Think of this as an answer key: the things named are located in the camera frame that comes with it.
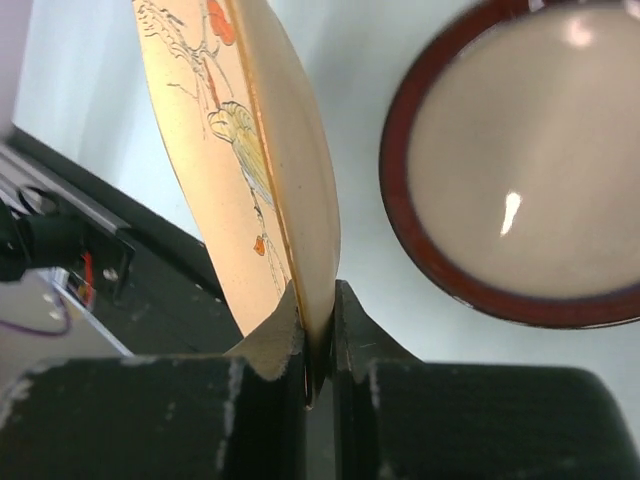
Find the red rimmed cream plate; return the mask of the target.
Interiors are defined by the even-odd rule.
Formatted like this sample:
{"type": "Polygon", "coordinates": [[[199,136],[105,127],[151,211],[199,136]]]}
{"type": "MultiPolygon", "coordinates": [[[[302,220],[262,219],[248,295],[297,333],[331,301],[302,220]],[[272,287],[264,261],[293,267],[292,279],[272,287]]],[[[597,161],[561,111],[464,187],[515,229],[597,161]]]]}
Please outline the red rimmed cream plate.
{"type": "Polygon", "coordinates": [[[639,316],[639,5],[480,1],[416,58],[380,186],[415,265],[546,328],[639,316]]]}

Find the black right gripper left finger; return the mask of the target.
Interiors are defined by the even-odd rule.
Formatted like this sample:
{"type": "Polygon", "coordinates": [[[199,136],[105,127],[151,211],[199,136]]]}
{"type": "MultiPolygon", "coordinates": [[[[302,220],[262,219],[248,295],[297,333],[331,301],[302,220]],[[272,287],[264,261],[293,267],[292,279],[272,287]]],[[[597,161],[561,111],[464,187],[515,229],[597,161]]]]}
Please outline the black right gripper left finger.
{"type": "Polygon", "coordinates": [[[5,479],[302,479],[306,345],[295,293],[231,344],[227,306],[194,287],[124,293],[152,344],[171,327],[204,352],[49,360],[1,398],[5,479]]]}

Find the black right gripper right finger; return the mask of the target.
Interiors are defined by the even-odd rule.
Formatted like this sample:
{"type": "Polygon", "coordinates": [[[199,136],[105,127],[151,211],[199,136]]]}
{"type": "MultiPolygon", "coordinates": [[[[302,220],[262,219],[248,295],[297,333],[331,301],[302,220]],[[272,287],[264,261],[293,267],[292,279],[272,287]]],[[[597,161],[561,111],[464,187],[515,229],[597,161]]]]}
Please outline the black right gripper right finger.
{"type": "Polygon", "coordinates": [[[345,281],[333,334],[340,479],[635,479],[620,409],[592,373],[427,363],[345,281]]]}

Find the beige bird pattern plate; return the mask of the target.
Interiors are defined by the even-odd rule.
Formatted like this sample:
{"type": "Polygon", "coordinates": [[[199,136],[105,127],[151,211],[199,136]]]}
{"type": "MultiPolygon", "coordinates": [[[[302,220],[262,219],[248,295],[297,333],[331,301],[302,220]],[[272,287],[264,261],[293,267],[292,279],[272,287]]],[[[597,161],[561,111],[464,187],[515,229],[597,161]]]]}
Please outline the beige bird pattern plate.
{"type": "Polygon", "coordinates": [[[314,400],[340,259],[334,171],[313,88],[266,1],[137,1],[162,141],[243,334],[304,329],[314,400]]]}

